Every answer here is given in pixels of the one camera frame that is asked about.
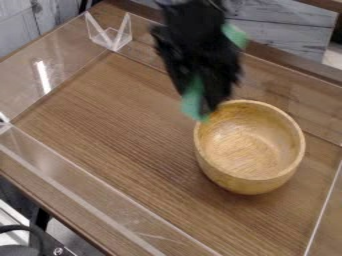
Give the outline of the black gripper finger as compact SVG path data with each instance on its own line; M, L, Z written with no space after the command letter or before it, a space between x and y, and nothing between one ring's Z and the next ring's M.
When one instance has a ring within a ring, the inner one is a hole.
M192 70L184 65L168 64L167 72L177 93L183 95L185 90L189 88L192 79L195 78Z
M231 98L233 86L239 83L239 72L201 72L203 93L200 97L200 114L213 112L217 105Z

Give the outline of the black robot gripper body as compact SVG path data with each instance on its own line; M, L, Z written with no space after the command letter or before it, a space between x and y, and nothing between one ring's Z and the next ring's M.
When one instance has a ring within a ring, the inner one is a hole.
M240 48L221 0L156 0L164 24L153 25L155 48L171 76L191 72L237 77Z

